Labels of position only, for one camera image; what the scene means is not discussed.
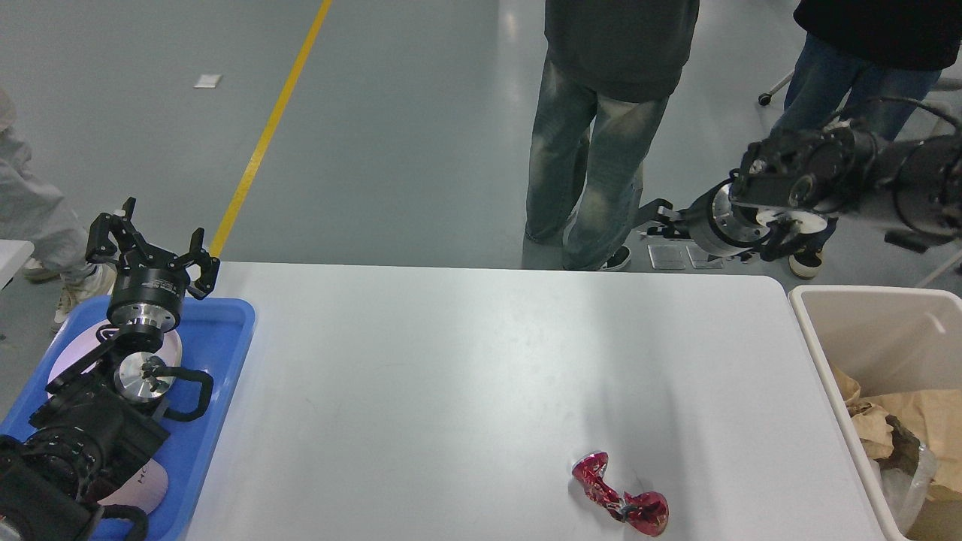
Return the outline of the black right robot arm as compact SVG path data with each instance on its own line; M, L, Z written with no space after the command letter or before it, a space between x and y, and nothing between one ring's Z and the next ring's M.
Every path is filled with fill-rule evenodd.
M960 120L912 105L951 134L890 141L832 113L817 130L780 132L749 144L741 165L685 209L656 199L633 228L680 237L711 259L775 261L851 213L883 230L887 243L918 253L960 237Z

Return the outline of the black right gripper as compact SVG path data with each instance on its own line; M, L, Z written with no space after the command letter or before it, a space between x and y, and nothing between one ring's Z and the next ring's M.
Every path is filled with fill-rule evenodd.
M715 259L749 259L772 236L772 229L759 225L757 210L740 207L731 200L732 180L726 180L695 199L687 209L656 198L636 209L633 229L647 227L646 236L688 242Z

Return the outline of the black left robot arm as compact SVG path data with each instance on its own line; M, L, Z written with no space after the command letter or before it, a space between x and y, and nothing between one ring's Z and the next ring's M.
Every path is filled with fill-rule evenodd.
M169 431L164 419L191 422L212 400L213 377L159 356L181 322L186 295L213 291L220 261L196 229L177 255L148 243L133 225L135 199L100 213L86 260L116 268L116 284L97 343L46 385L48 400L29 418L25 441L2 436L4 540L86 540L100 521L129 521L128 540L144 540L147 511L101 503L148 465Z

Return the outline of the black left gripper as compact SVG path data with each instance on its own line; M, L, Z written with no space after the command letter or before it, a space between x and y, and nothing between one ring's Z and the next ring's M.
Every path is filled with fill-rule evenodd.
M151 249L133 225L135 198L127 198L119 212L100 213L89 227L85 260L109 264L117 271L107 305L107 320L118 328L144 323L162 333L181 322L185 294L205 299L219 277L221 260L207 251L205 230L197 228L189 249L176 255L169 267L147 267Z

